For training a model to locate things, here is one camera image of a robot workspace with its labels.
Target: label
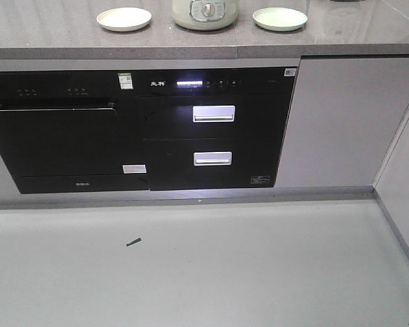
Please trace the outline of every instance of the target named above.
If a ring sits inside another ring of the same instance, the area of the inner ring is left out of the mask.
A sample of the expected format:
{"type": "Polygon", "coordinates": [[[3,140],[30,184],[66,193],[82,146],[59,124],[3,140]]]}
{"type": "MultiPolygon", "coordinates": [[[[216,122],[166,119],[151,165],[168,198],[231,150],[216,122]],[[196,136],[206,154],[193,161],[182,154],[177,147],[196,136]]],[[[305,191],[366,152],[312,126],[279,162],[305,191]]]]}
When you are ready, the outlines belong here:
{"type": "Polygon", "coordinates": [[[285,77],[293,77],[297,73],[297,68],[286,68],[285,69],[285,77]]]}
{"type": "Polygon", "coordinates": [[[250,177],[250,184],[269,184],[270,176],[252,176],[250,177]]]}
{"type": "Polygon", "coordinates": [[[123,165],[124,174],[146,174],[145,165],[123,165]]]}
{"type": "Polygon", "coordinates": [[[118,81],[122,90],[133,90],[132,73],[118,73],[118,81]]]}

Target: white drawer handle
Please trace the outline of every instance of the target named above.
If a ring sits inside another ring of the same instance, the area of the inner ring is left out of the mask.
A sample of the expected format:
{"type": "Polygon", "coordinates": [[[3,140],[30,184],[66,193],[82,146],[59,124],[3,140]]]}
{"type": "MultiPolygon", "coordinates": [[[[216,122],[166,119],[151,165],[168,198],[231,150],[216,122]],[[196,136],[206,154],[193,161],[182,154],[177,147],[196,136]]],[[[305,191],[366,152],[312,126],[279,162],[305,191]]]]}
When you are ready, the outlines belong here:
{"type": "Polygon", "coordinates": [[[193,106],[194,123],[231,123],[234,122],[235,106],[193,106]]]}
{"type": "Polygon", "coordinates": [[[230,166],[231,152],[195,152],[194,166],[230,166]]]}
{"type": "Polygon", "coordinates": [[[199,116],[195,115],[194,116],[194,122],[198,123],[201,121],[206,121],[206,122],[219,122],[219,121],[233,121],[233,116],[199,116]]]}
{"type": "Polygon", "coordinates": [[[221,166],[230,165],[229,159],[197,159],[195,166],[221,166]]]}

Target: digital display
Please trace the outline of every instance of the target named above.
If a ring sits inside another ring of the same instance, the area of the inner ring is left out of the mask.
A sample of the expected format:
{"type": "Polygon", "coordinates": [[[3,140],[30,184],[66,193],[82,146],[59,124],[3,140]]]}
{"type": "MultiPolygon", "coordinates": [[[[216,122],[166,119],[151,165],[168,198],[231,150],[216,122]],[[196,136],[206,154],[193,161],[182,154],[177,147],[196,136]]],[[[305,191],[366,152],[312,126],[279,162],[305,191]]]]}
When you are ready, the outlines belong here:
{"type": "Polygon", "coordinates": [[[182,80],[176,82],[177,87],[203,87],[202,80],[182,80]]]}

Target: gray floor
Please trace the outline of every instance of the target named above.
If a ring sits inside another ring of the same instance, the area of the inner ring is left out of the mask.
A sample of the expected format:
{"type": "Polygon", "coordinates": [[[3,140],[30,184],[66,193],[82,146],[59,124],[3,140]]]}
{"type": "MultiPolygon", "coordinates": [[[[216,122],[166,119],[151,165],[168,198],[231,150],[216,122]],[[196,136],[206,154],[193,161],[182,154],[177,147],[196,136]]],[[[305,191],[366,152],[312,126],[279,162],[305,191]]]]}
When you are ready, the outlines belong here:
{"type": "Polygon", "coordinates": [[[374,200],[0,210],[0,327],[408,322],[374,200]]]}

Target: white plate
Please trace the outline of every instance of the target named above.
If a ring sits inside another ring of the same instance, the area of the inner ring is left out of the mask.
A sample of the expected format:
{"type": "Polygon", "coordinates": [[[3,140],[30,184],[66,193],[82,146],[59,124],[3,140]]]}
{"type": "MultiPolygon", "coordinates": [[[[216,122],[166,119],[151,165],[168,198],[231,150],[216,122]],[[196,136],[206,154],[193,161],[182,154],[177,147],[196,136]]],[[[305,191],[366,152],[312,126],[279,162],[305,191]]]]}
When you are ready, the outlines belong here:
{"type": "Polygon", "coordinates": [[[150,19],[150,12],[134,7],[111,9],[97,16],[103,28],[115,32],[136,31],[149,24],[150,19]]]}
{"type": "Polygon", "coordinates": [[[287,32],[299,29],[307,22],[307,16],[297,10],[271,7],[253,13],[257,25],[270,31],[287,32]]]}

